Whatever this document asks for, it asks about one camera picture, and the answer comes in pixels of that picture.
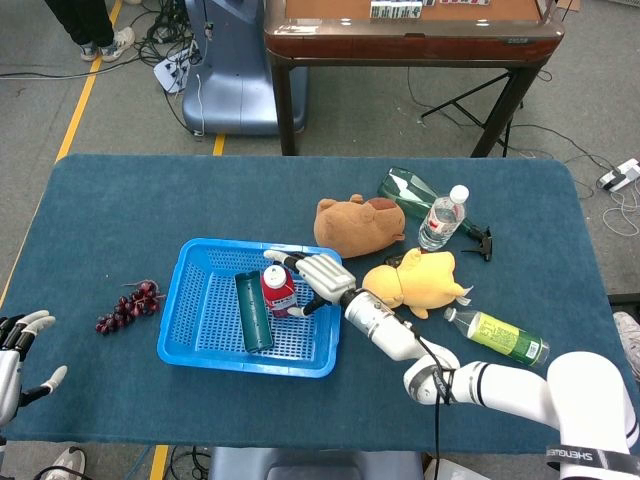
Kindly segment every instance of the gray floor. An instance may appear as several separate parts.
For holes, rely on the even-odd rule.
[[[26,11],[28,17],[21,15]],[[118,26],[141,12],[141,7],[125,5]],[[0,2],[0,18],[0,72],[86,71],[87,65],[44,2]],[[559,130],[616,165],[638,157],[639,22],[638,8],[583,0],[582,11],[567,17],[566,37],[547,66],[553,80],[535,82],[516,123]],[[142,35],[145,23],[137,23],[135,30]],[[412,69],[411,82],[421,101],[437,104],[494,73]],[[431,117],[426,126],[419,124],[417,115],[424,109],[408,95],[406,69],[323,68],[311,75],[310,118],[300,138],[302,154],[467,156],[479,134],[476,128],[457,127],[442,116]],[[83,85],[84,80],[0,81],[0,285],[8,278]],[[481,115],[490,108],[496,91],[478,94],[465,105]],[[211,136],[197,139],[177,125],[151,70],[136,63],[97,78],[71,151],[208,154],[213,142]],[[523,151],[547,151],[561,161],[580,154],[565,140],[531,128],[514,129],[512,143]],[[231,137],[225,145],[225,154],[278,153],[275,138]],[[572,161],[569,167],[577,180],[588,185],[601,174],[586,158]],[[577,188],[582,196],[589,193]],[[609,292],[638,291],[640,237],[625,238],[606,229],[602,212],[614,206],[606,194],[595,192],[582,205]],[[616,225],[624,228],[619,222]],[[83,448],[89,457],[87,473],[100,479],[122,478],[143,450],[134,445]],[[12,443],[3,473],[30,479],[62,449],[59,444]],[[540,456],[450,458],[496,480],[554,478]],[[150,463],[151,455],[135,478],[147,478]],[[189,472],[183,478],[190,478]]]

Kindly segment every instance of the blue basket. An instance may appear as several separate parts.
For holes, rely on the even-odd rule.
[[[325,306],[307,318],[276,318],[269,312],[274,347],[247,353],[234,276],[264,270],[268,249],[327,253],[333,250],[271,243],[195,238],[180,250],[162,315],[158,355],[173,365],[242,372],[324,377],[336,362],[340,337],[340,307]],[[297,275],[298,305],[313,290]]]

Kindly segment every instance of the sneaker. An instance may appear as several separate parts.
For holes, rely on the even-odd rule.
[[[113,35],[113,43],[111,45],[108,47],[100,47],[102,60],[105,62],[115,62],[135,41],[136,35],[133,33],[131,27],[118,30]]]
[[[85,62],[93,62],[96,58],[98,58],[98,46],[95,42],[85,43],[84,45],[80,45],[80,49],[82,53],[80,53],[80,58]]]

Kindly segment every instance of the table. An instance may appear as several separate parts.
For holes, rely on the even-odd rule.
[[[434,409],[412,402],[402,384],[411,362],[392,362],[346,322],[335,369],[322,379],[167,365],[156,354],[155,317],[106,338],[94,332],[96,316],[128,293],[121,284],[153,278],[166,288],[189,239],[313,245],[317,201],[347,199],[354,192],[374,196],[392,165],[441,190],[464,183],[471,191],[470,217],[491,226],[489,263],[460,253],[474,245],[464,235],[454,235],[449,244],[456,280],[474,285],[472,307],[538,332],[551,345],[551,359],[577,349],[610,358],[638,408],[571,176],[559,163],[73,155],[53,170],[1,312],[46,307],[58,319],[29,352],[25,387],[39,384],[62,363],[69,373],[54,395],[20,411],[4,435],[433,451]],[[508,180],[516,172],[525,180],[514,185]],[[302,178],[304,189],[297,188]],[[361,281],[387,255],[415,246],[417,230],[418,222],[409,220],[403,243],[345,261],[346,267]],[[442,310],[416,325],[462,364],[516,365],[466,340],[443,321]],[[441,447],[447,452],[542,452],[559,438],[542,425],[474,405],[443,408],[441,415]]]
[[[282,154],[296,154],[289,80],[296,66],[506,68],[509,79],[471,154],[486,157],[562,40],[564,28],[551,19],[551,4],[437,2],[424,7],[420,19],[389,20],[370,19],[369,0],[266,0],[265,44]]]

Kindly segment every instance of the water bottle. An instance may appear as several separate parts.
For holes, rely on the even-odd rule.
[[[469,189],[464,185],[453,187],[448,197],[436,198],[420,225],[418,241],[424,250],[433,252],[449,241],[466,216],[467,198]]]
[[[486,313],[447,308],[444,318],[458,327],[465,337],[520,363],[538,366],[549,356],[549,344],[542,338]]]

